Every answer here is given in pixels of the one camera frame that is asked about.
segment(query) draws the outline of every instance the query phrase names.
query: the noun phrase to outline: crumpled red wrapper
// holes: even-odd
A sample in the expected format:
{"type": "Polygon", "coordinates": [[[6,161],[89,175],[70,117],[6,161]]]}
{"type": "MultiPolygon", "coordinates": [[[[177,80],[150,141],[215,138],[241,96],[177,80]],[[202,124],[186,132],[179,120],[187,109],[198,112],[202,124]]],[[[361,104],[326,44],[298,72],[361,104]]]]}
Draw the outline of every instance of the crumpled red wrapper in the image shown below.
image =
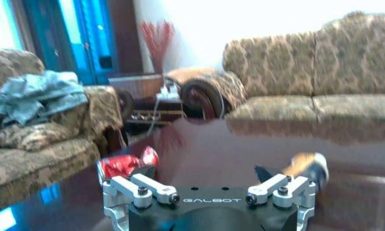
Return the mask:
{"type": "Polygon", "coordinates": [[[119,155],[102,159],[97,163],[99,183],[115,176],[129,177],[135,168],[150,165],[158,165],[158,155],[149,146],[145,147],[139,158],[119,155]]]}

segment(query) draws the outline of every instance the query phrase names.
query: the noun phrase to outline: throw pillow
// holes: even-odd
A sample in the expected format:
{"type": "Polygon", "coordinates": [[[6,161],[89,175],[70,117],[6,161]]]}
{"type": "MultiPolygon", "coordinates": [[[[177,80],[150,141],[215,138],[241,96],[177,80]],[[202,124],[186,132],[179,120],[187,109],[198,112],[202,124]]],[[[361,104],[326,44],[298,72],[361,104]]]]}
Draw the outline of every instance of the throw pillow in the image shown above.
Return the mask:
{"type": "Polygon", "coordinates": [[[77,131],[57,123],[43,123],[21,128],[17,124],[0,130],[0,148],[15,148],[30,152],[77,136],[77,131]]]}

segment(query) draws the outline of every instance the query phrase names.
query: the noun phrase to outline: patterned armchair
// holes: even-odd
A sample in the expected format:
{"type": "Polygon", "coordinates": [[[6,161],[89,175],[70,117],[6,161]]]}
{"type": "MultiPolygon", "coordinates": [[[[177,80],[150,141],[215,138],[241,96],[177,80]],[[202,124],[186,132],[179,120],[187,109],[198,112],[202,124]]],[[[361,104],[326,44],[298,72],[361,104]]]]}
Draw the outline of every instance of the patterned armchair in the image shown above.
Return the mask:
{"type": "Polygon", "coordinates": [[[385,121],[385,14],[354,12],[315,32],[234,40],[222,65],[225,72],[182,81],[183,101],[213,117],[210,91],[226,118],[385,121]]]}
{"type": "MultiPolygon", "coordinates": [[[[31,53],[0,50],[0,87],[9,77],[42,71],[31,53]]],[[[119,101],[109,86],[87,86],[85,95],[87,103],[49,123],[0,130],[0,209],[99,159],[105,130],[122,127],[119,101]]]]}

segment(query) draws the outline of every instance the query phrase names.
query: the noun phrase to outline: rolled armrest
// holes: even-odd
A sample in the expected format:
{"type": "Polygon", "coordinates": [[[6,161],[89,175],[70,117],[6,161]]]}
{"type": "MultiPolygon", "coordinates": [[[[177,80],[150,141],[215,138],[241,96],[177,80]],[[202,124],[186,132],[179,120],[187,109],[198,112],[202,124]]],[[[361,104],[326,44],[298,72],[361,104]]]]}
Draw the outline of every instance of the rolled armrest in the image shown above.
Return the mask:
{"type": "Polygon", "coordinates": [[[181,99],[195,109],[210,111],[209,106],[214,117],[219,117],[222,103],[223,113],[227,113],[245,101],[243,85],[231,72],[215,71],[190,78],[181,85],[181,99]]]}
{"type": "Polygon", "coordinates": [[[86,139],[99,138],[107,128],[122,127],[119,100],[110,86],[85,86],[87,103],[51,116],[51,121],[75,129],[86,139]]]}

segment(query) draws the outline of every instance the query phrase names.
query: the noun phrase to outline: gray-blue garment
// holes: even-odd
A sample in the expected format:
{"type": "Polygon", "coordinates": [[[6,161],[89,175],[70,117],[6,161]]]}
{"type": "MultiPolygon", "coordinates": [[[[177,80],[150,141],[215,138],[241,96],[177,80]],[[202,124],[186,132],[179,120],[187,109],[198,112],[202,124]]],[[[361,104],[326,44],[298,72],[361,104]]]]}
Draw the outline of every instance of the gray-blue garment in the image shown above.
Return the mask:
{"type": "Polygon", "coordinates": [[[45,71],[42,76],[9,78],[0,88],[2,126],[47,122],[49,116],[87,102],[73,72],[45,71]]]}

